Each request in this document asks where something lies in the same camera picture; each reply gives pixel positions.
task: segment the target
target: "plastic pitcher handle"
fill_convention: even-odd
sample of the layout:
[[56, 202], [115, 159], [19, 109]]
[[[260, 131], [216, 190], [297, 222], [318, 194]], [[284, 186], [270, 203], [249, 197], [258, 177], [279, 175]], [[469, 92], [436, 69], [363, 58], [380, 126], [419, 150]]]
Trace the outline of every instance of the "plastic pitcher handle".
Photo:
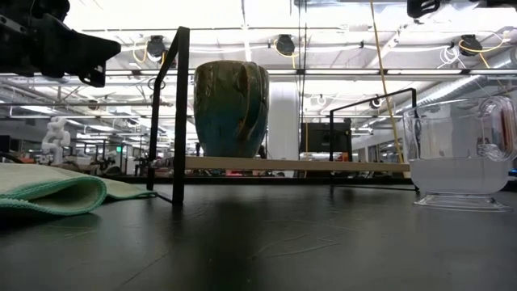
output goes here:
[[495, 162], [511, 161], [517, 158], [517, 128], [515, 119], [515, 106], [506, 97], [490, 97], [479, 107], [480, 117], [491, 116], [494, 118], [493, 126], [500, 129], [501, 144], [484, 144], [483, 150], [486, 156]]

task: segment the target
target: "workbench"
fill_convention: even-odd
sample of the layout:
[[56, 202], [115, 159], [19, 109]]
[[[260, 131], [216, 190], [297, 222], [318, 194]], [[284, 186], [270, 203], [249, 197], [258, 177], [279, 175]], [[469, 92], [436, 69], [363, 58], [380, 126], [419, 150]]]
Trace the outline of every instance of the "workbench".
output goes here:
[[[170, 197], [170, 185], [155, 188]], [[424, 209], [400, 189], [187, 185], [185, 194], [183, 207], [151, 198], [58, 219], [2, 213], [2, 291], [517, 286], [517, 213]], [[514, 193], [496, 199], [517, 207]]]

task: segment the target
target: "white robot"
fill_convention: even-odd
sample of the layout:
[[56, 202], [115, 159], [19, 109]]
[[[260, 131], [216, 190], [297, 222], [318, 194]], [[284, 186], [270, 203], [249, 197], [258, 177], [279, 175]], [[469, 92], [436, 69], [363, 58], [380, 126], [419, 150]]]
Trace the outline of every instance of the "white robot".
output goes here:
[[66, 122], [66, 118], [53, 117], [47, 124], [48, 132], [41, 142], [43, 154], [48, 154], [50, 151], [54, 153], [53, 165], [63, 163], [63, 146], [70, 145], [70, 133], [64, 130]]

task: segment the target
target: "yellow cable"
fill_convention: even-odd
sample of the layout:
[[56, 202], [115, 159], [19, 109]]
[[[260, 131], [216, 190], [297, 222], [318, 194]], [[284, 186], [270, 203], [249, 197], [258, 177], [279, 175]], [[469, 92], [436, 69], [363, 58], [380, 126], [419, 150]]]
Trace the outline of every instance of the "yellow cable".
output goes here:
[[[483, 62], [485, 63], [486, 68], [487, 68], [487, 69], [490, 69], [490, 65], [488, 64], [488, 61], [486, 61], [485, 56], [483, 56], [483, 53], [479, 53], [479, 57], [481, 57], [481, 59], [482, 59], [482, 60], [483, 60]], [[508, 92], [508, 90], [507, 90], [507, 89], [506, 89], [506, 87], [501, 83], [501, 81], [499, 81], [499, 80], [497, 80], [497, 81], [498, 81], [499, 85], [500, 85], [500, 86], [501, 86], [501, 87], [506, 91], [506, 94], [507, 94], [508, 96], [510, 96], [510, 92]]]
[[488, 48], [488, 49], [470, 49], [470, 48], [466, 48], [464, 47], [463, 45], [461, 45], [464, 40], [460, 40], [460, 42], [458, 43], [458, 46], [460, 46], [460, 48], [466, 50], [467, 52], [471, 52], [471, 53], [487, 53], [487, 52], [491, 52], [495, 49], [499, 49], [501, 48], [502, 44], [504, 44], [504, 37], [502, 38], [503, 40], [501, 40], [501, 43], [498, 44], [497, 46], [494, 46], [493, 48]]
[[135, 58], [135, 61], [138, 61], [139, 63], [143, 63], [146, 59], [147, 59], [147, 43], [148, 41], [145, 42], [145, 48], [144, 48], [144, 59], [141, 60], [137, 57], [137, 54], [135, 53], [135, 48], [132, 50], [132, 57]]
[[[385, 79], [384, 67], [382, 66], [382, 57], [380, 57], [379, 34], [377, 33], [377, 25], [375, 22], [375, 11], [373, 10], [373, 0], [370, 0], [370, 9], [372, 11], [373, 30], [375, 32], [375, 43], [377, 46], [377, 57], [379, 58], [380, 79], [382, 80], [382, 88], [385, 91], [385, 95], [387, 95], [388, 90], [386, 89], [386, 79]], [[393, 112], [391, 110], [391, 101], [390, 101], [389, 97], [386, 98], [386, 105], [388, 106], [389, 119], [391, 120], [391, 125], [393, 127], [393, 138], [394, 138], [395, 149], [397, 150], [397, 154], [398, 154], [398, 162], [404, 163], [404, 159], [401, 154], [401, 148], [398, 144], [397, 125], [395, 124], [395, 119], [393, 118]]]
[[286, 55], [284, 55], [283, 53], [281, 53], [281, 52], [276, 48], [276, 42], [277, 42], [277, 41], [278, 41], [278, 40], [273, 41], [273, 48], [275, 48], [275, 51], [276, 51], [280, 56], [282, 56], [282, 57], [290, 57], [290, 58], [292, 59], [292, 68], [293, 68], [293, 69], [296, 69], [296, 65], [295, 65], [295, 61], [294, 61], [294, 59], [295, 59], [295, 57], [300, 56], [300, 54], [299, 54], [299, 53], [298, 53], [298, 54], [293, 54], [293, 55], [291, 55], [291, 56], [286, 56]]

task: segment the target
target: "microfiber cloth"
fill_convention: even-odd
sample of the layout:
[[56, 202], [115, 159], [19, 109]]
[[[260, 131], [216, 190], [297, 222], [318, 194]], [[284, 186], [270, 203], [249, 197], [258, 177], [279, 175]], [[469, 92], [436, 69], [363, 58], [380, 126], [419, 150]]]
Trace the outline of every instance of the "microfiber cloth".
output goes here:
[[0, 163], [0, 209], [77, 215], [99, 207], [107, 196], [123, 200], [153, 194], [127, 183], [56, 167]]

